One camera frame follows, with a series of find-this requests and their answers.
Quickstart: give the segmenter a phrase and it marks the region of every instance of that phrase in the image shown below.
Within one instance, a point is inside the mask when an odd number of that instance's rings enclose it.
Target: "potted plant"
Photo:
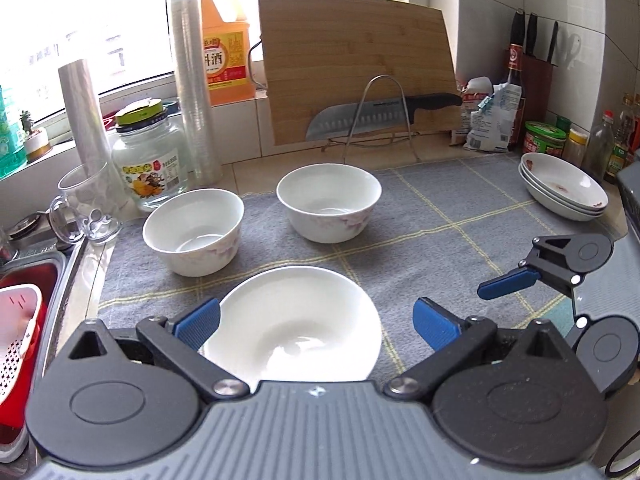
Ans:
[[[20,123],[24,132],[24,148],[27,152],[27,161],[33,162],[51,149],[49,136],[43,127],[33,127],[31,114],[27,110],[23,110],[20,114]]]

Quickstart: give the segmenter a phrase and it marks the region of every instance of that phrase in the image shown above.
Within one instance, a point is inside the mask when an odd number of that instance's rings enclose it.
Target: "white ceramic bowl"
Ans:
[[[359,235],[382,194],[367,171],[345,164],[314,164],[286,174],[276,188],[293,228],[321,244]]]
[[[356,283],[320,267],[254,276],[220,303],[204,355],[245,381],[362,381],[378,359],[378,311]]]
[[[578,210],[571,209],[559,202],[556,202],[555,197],[549,196],[540,186],[538,186],[538,184],[526,178],[522,168],[519,168],[518,171],[531,196],[541,205],[549,209],[549,211],[552,211],[563,218],[574,220],[576,222],[589,222],[602,215],[602,213],[589,214],[586,212],[580,212]]]
[[[197,189],[167,200],[146,219],[142,237],[182,276],[206,276],[226,266],[240,243],[244,203],[224,189]]]
[[[597,212],[609,203],[599,184],[570,162],[546,153],[525,153],[520,161],[535,183],[572,205]]]
[[[520,176],[524,179],[527,180],[533,187],[535,187],[539,192],[541,192],[542,194],[548,196],[551,200],[553,200],[554,202],[558,202],[559,204],[568,207],[569,209],[573,209],[574,211],[577,211],[578,213],[585,213],[589,216],[593,216],[593,217],[598,217],[601,216],[604,211],[600,210],[600,211],[590,211],[588,209],[584,209],[578,206],[575,206],[573,204],[571,204],[570,202],[568,202],[567,200],[565,200],[564,198],[560,198],[556,195],[551,194],[551,192],[540,186],[540,184],[538,184],[535,180],[533,180],[533,178],[530,176],[530,174],[527,173],[526,169],[524,168],[524,166],[522,164],[519,165],[518,167],[518,173],[520,173]]]

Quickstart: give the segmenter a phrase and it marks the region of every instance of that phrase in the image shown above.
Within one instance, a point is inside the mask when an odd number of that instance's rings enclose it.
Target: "window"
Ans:
[[[105,113],[143,97],[175,96],[166,0],[6,1],[12,12],[2,26],[12,41],[0,43],[0,85],[13,89],[34,120],[49,116],[43,125],[50,139],[68,132],[58,68],[81,57],[89,60]],[[240,3],[255,44],[258,0]],[[253,59],[262,59],[261,50]]]
[[[5,0],[0,85],[34,120],[64,107],[58,67],[89,59],[98,92],[173,68],[166,0]]]

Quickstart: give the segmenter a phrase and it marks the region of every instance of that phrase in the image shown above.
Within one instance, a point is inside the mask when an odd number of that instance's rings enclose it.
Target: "cutting board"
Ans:
[[[394,76],[406,95],[457,93],[442,12],[392,0],[258,0],[276,145],[305,140],[321,110],[355,103],[369,80]],[[367,100],[396,97],[374,83]],[[418,110],[413,130],[460,126],[460,109]],[[399,126],[385,132],[404,132]]]

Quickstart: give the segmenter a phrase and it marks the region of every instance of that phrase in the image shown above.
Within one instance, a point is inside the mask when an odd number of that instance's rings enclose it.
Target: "gray table mat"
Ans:
[[[207,298],[222,299],[243,280],[285,265],[313,265],[348,276],[370,295],[383,325],[383,345],[371,378],[386,381],[432,350],[415,333],[412,307],[429,296],[460,317],[479,314],[522,328],[548,317],[571,326],[568,298],[535,286],[493,301],[478,284],[513,269],[534,236],[618,233],[600,221],[563,219],[532,200],[518,176],[519,158],[499,154],[426,162],[373,172],[382,197],[366,229],[342,244],[300,237],[275,193],[246,195],[238,255],[202,278],[166,270],[142,239],[144,219],[124,225],[107,269],[98,316],[110,328],[132,327],[153,314],[167,317]]]

